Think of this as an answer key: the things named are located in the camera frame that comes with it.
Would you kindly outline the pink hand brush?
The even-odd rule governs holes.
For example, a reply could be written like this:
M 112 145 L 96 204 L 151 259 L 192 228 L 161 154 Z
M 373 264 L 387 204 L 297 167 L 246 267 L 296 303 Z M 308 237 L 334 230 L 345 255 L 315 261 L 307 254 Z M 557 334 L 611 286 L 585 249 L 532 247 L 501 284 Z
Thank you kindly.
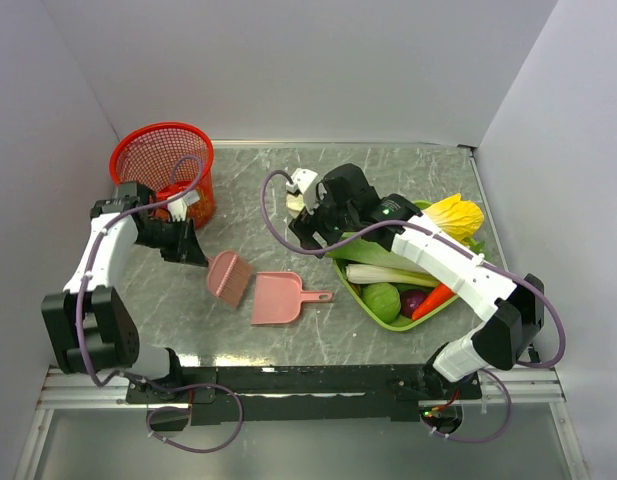
M 237 252 L 224 250 L 209 260 L 207 289 L 230 307 L 237 308 L 252 272 L 252 265 Z

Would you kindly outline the pink dustpan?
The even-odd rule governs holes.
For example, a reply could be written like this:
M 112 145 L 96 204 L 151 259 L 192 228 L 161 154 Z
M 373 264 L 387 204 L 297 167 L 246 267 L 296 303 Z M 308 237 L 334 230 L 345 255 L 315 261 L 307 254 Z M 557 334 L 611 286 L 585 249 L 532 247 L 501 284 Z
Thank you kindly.
M 284 325 L 296 321 L 304 303 L 333 300 L 328 290 L 305 290 L 294 272 L 258 272 L 255 281 L 251 324 Z

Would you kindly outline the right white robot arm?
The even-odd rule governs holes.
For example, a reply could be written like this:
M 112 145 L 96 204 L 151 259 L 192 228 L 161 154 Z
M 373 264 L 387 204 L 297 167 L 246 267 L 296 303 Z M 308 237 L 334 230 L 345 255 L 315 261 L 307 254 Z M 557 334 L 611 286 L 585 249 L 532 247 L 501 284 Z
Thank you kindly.
M 484 367 L 511 369 L 543 326 L 532 275 L 520 282 L 482 259 L 434 224 L 399 194 L 380 197 L 363 171 L 344 164 L 319 176 L 297 169 L 286 190 L 302 195 L 304 206 L 290 229 L 303 253 L 321 256 L 353 232 L 410 261 L 457 294 L 481 323 L 458 340 L 440 347 L 423 368 L 426 390 L 447 398 L 460 382 Z

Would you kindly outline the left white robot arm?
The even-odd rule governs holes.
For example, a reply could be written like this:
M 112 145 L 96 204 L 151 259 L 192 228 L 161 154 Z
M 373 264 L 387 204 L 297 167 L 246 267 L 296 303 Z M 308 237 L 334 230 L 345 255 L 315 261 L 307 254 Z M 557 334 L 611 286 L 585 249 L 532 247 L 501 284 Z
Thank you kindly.
M 153 394 L 172 402 L 186 387 L 179 358 L 170 348 L 140 340 L 116 289 L 135 245 L 157 250 L 166 262 L 208 266 L 193 220 L 160 217 L 165 206 L 138 182 L 123 183 L 112 198 L 96 201 L 79 265 L 61 292 L 44 297 L 41 313 L 63 373 L 88 375 L 98 387 L 116 374 L 149 381 Z

